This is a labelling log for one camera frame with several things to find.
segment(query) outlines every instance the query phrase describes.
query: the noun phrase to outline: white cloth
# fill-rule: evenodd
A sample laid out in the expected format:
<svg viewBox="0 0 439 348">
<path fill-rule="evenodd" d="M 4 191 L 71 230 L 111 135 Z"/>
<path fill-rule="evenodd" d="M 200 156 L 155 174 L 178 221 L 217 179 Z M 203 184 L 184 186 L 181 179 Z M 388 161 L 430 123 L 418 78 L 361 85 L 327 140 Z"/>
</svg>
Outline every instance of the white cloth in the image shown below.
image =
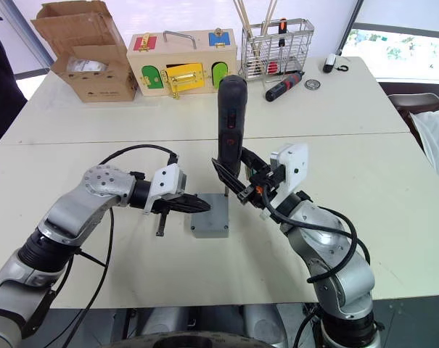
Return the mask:
<svg viewBox="0 0 439 348">
<path fill-rule="evenodd" d="M 411 115 L 421 136 L 424 152 L 439 175 L 439 110 Z"/>
</svg>

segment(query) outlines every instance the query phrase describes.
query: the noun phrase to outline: cardboard box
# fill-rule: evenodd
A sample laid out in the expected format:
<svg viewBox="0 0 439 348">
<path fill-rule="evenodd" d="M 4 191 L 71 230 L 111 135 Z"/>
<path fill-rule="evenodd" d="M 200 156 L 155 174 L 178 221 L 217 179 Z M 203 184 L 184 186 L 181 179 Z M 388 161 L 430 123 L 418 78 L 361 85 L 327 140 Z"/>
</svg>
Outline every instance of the cardboard box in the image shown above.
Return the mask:
<svg viewBox="0 0 439 348">
<path fill-rule="evenodd" d="M 134 99 L 137 83 L 130 67 L 120 63 L 126 48 L 116 45 L 77 46 L 65 52 L 52 65 L 52 71 L 68 83 L 82 102 L 129 102 Z M 68 72 L 69 58 L 97 60 L 108 65 L 102 72 Z"/>
<path fill-rule="evenodd" d="M 44 4 L 32 23 L 58 57 L 52 71 L 83 102 L 134 99 L 137 84 L 126 57 L 126 45 L 103 1 Z M 102 62 L 108 67 L 104 72 L 68 72 L 71 56 Z"/>
</svg>

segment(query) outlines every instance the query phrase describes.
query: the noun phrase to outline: white table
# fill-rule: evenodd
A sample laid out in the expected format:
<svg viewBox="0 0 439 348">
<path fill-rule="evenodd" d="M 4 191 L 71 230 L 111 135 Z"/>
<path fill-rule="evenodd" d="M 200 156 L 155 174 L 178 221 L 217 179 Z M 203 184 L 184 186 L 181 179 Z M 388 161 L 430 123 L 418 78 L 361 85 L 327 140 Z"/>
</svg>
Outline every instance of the white table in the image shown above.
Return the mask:
<svg viewBox="0 0 439 348">
<path fill-rule="evenodd" d="M 347 72 L 323 73 L 323 59 L 308 58 L 302 83 L 272 103 L 259 81 L 248 84 L 245 138 L 408 132 L 361 58 L 339 58 Z M 321 82 L 317 91 L 303 85 Z M 84 104 L 50 72 L 0 144 L 208 140 L 218 137 L 216 94 Z"/>
<path fill-rule="evenodd" d="M 245 139 L 263 158 L 285 142 L 309 144 L 308 178 L 301 189 L 318 204 L 339 210 L 356 225 L 372 254 L 375 299 L 439 295 L 439 178 L 408 133 Z M 164 141 L 181 155 L 187 191 L 222 192 L 210 158 L 216 141 Z M 84 171 L 132 143 L 0 146 L 0 267 L 21 246 L 54 201 Z M 136 150 L 113 163 L 148 178 L 167 156 Z M 227 239 L 195 239 L 186 215 L 115 210 L 110 271 L 94 307 L 222 305 L 314 301 L 308 271 L 278 226 L 259 211 L 230 201 Z M 83 249 L 103 260 L 109 219 Z M 54 307 L 85 307 L 101 268 L 76 261 Z"/>
</svg>

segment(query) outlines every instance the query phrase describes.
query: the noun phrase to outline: metal handle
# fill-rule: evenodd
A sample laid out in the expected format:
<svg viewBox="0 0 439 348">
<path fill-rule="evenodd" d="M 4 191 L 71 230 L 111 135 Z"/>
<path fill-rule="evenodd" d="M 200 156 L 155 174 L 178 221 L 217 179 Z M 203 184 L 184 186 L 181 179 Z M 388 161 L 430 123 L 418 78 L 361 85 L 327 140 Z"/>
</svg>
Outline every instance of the metal handle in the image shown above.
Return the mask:
<svg viewBox="0 0 439 348">
<path fill-rule="evenodd" d="M 193 36 L 191 36 L 191 35 L 187 35 L 187 34 L 183 34 L 183 33 L 177 33 L 176 31 L 164 30 L 163 31 L 164 42 L 168 42 L 168 38 L 166 38 L 166 34 L 176 35 L 176 36 L 180 36 L 182 38 L 189 38 L 190 40 L 192 40 L 193 48 L 197 49 L 197 43 L 195 42 L 195 38 Z"/>
</svg>

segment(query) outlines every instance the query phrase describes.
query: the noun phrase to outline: small round object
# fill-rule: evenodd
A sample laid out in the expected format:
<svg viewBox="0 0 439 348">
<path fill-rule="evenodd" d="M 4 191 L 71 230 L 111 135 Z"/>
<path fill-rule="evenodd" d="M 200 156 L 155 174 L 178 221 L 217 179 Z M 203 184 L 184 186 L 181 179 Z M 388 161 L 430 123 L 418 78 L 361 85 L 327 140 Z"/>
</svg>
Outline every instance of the small round object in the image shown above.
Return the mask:
<svg viewBox="0 0 439 348">
<path fill-rule="evenodd" d="M 275 74 L 277 73 L 277 69 L 279 67 L 277 66 L 276 62 L 270 62 L 268 65 L 268 74 Z"/>
<path fill-rule="evenodd" d="M 307 80 L 305 82 L 305 87 L 311 91 L 315 91 L 319 87 L 321 87 L 321 83 L 317 80 Z"/>
</svg>

